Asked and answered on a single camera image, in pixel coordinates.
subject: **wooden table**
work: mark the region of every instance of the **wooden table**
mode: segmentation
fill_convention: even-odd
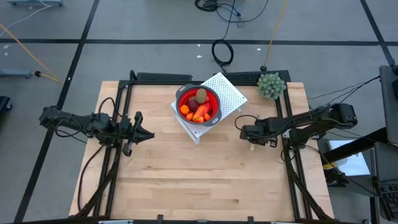
[[[118,82],[103,82],[96,110],[106,97],[116,97],[117,86]],[[303,83],[288,83],[288,87],[293,114],[308,111]],[[133,86],[129,117],[141,111],[142,127],[155,133],[155,138],[134,145],[131,157],[122,155],[111,218],[154,220],[163,214],[166,220],[244,221],[253,216],[256,221],[293,221],[287,173],[280,159],[281,141],[277,148],[255,146],[250,151],[250,143],[240,140],[234,127],[235,118],[241,115],[235,112],[204,134],[200,145],[195,145],[170,107],[178,88]],[[277,116],[275,102],[261,98],[255,86],[238,89],[248,99],[242,114]],[[110,101],[102,112],[111,115]],[[253,122],[252,118],[241,118],[238,126]],[[317,146],[313,140],[307,144]],[[82,167],[98,148],[98,141],[89,139]],[[302,149],[301,155],[307,189],[325,213],[333,217],[319,154]],[[98,186],[103,158],[104,149],[85,172],[82,205]],[[300,191],[296,191],[303,208]],[[77,185],[70,214],[77,213],[76,193]],[[101,203],[103,213],[106,199]]]

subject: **colander handle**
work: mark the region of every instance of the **colander handle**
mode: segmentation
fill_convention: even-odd
[[[221,121],[222,117],[223,117],[223,115],[221,114],[221,109],[220,109],[220,107],[218,107],[218,111],[216,112],[216,116],[214,116],[213,118],[211,118],[207,122],[203,123],[202,125],[204,125],[206,127],[214,126],[214,125],[216,125],[217,123],[219,123]]]
[[[182,93],[184,93],[185,91],[191,89],[191,88],[198,88],[197,85],[192,85],[192,84],[186,84],[181,86],[177,92],[175,92],[175,97],[177,99],[177,102],[179,101],[180,97],[182,96]]]

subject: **yellow cable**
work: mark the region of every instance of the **yellow cable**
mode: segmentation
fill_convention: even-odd
[[[56,81],[56,82],[60,82],[60,80],[57,80],[56,78],[53,78],[53,77],[51,77],[50,75],[45,75],[45,74],[43,74],[43,73],[39,73],[39,75],[40,75],[40,76],[43,76],[43,77],[45,77],[45,78],[49,78],[49,79],[51,79],[51,80],[54,80],[54,81]]]
[[[271,54],[271,45],[272,45],[272,41],[274,40],[274,34],[276,33],[276,30],[278,29],[278,26],[279,26],[279,23],[280,23],[280,19],[284,15],[285,8],[287,6],[287,2],[288,2],[288,0],[285,0],[284,6],[283,6],[283,8],[282,8],[282,10],[281,10],[281,12],[279,14],[278,21],[275,24],[274,31],[272,31],[271,40],[269,41],[269,46],[268,46],[267,58],[266,58],[266,62],[264,62],[264,66],[267,65],[269,55]]]
[[[49,69],[47,68],[47,66],[45,66],[39,59],[37,59],[35,57],[35,55],[33,55],[18,39],[17,37],[15,37],[11,32],[9,32],[7,30],[7,28],[5,28],[1,23],[0,23],[0,27],[2,29],[4,29],[4,31],[6,31],[37,63],[39,63],[43,68],[45,68],[53,77],[52,79],[60,82],[60,79]]]

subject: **white cable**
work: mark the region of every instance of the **white cable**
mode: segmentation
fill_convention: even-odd
[[[39,9],[39,10],[33,12],[30,16],[27,16],[27,17],[25,17],[25,18],[23,18],[23,19],[18,20],[17,22],[12,23],[11,25],[7,26],[7,29],[10,29],[10,27],[12,27],[13,25],[15,25],[15,24],[17,24],[17,23],[19,23],[19,22],[22,22],[22,21],[24,21],[24,20],[26,20],[26,19],[29,19],[30,17],[34,16],[34,14],[40,12],[41,10],[48,9],[48,8],[52,7],[52,6],[49,6],[48,4],[45,4],[42,0],[39,0],[39,1],[40,1],[40,3],[42,3],[45,7],[43,7],[43,8],[41,8],[41,9]],[[0,34],[0,38],[4,35],[5,32],[6,32],[6,31],[4,30],[4,31]]]

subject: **bowl of fruit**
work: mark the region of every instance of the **bowl of fruit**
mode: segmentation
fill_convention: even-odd
[[[211,88],[187,84],[175,97],[177,113],[185,122],[213,126],[221,120],[220,98]]]

